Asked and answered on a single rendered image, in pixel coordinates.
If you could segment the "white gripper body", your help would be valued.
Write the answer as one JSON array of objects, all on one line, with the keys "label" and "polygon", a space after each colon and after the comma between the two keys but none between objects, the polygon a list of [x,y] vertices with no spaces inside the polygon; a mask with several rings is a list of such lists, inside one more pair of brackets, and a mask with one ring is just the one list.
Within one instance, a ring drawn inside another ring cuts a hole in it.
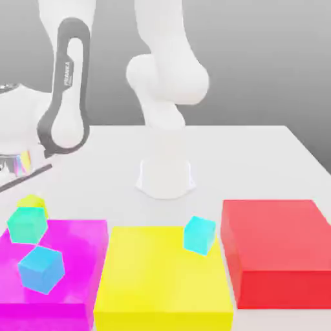
[{"label": "white gripper body", "polygon": [[52,168],[52,161],[46,160],[35,169],[22,175],[17,175],[8,166],[8,161],[0,159],[0,193],[7,191],[35,176],[38,176]]}]

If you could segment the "small yellow cube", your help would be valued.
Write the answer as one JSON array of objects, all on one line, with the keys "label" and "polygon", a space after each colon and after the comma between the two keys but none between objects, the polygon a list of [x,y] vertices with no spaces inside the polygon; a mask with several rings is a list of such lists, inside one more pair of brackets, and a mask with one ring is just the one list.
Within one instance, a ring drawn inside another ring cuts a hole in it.
[{"label": "small yellow cube", "polygon": [[48,219],[48,212],[47,212],[45,200],[37,195],[29,194],[29,195],[23,197],[16,203],[16,206],[17,207],[43,208],[43,210],[45,212],[45,216]]}]

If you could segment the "small green cube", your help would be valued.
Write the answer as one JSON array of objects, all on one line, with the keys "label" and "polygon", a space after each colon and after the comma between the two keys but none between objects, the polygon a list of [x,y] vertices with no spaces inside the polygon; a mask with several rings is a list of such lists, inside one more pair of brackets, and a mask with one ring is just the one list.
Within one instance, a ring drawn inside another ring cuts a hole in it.
[{"label": "small green cube", "polygon": [[48,228],[45,210],[40,207],[18,207],[6,223],[15,244],[38,244]]}]

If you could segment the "small blue cube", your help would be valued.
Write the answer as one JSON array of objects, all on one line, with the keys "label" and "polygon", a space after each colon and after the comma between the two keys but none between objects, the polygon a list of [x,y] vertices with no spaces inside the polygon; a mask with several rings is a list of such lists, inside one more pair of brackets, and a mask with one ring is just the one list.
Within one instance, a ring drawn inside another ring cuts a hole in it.
[{"label": "small blue cube", "polygon": [[36,246],[17,264],[24,288],[48,295],[65,275],[60,251]]}]

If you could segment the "small cyan cube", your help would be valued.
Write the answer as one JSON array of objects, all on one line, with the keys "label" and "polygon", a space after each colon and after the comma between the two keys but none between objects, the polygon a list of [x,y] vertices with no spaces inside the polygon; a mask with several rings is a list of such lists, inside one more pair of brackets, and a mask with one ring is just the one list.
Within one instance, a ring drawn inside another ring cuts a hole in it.
[{"label": "small cyan cube", "polygon": [[206,256],[215,241],[215,231],[214,221],[193,216],[184,227],[184,249]]}]

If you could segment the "large magenta box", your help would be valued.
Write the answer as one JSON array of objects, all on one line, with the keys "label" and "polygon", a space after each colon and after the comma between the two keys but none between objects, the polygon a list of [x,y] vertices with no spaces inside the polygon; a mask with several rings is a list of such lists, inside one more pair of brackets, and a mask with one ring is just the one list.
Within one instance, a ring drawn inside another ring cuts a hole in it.
[{"label": "large magenta box", "polygon": [[44,295],[21,284],[17,264],[33,246],[0,236],[0,331],[92,331],[109,234],[104,220],[49,220],[40,245],[63,254],[65,276]]}]

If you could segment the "large yellow box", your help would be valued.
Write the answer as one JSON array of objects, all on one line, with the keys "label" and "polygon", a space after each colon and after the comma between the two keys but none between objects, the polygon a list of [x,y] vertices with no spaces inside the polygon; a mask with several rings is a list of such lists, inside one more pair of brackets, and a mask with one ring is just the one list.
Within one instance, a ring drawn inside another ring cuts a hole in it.
[{"label": "large yellow box", "polygon": [[231,331],[219,242],[184,249],[180,226],[114,227],[94,305],[96,331]]}]

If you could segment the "large red box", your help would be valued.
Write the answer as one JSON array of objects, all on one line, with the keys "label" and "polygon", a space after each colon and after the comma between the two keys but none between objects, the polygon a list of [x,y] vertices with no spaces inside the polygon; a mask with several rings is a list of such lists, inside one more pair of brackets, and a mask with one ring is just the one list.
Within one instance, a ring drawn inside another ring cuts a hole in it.
[{"label": "large red box", "polygon": [[331,309],[331,224],[312,200],[225,200],[220,236],[238,309]]}]

